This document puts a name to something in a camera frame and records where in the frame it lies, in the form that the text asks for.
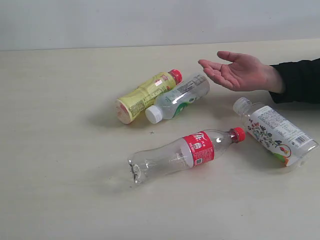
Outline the person's open bare hand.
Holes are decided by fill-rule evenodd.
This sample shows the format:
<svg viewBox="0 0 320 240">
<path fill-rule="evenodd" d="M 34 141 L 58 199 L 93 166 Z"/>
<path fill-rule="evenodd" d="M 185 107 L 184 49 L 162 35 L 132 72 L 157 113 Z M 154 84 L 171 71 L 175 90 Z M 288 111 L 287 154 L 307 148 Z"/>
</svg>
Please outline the person's open bare hand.
<svg viewBox="0 0 320 240">
<path fill-rule="evenodd" d="M 276 94 L 285 91 L 278 71 L 258 58 L 230 51 L 218 51 L 217 56 L 229 64 L 200 59 L 204 73 L 216 84 L 235 92 L 264 90 Z"/>
</svg>

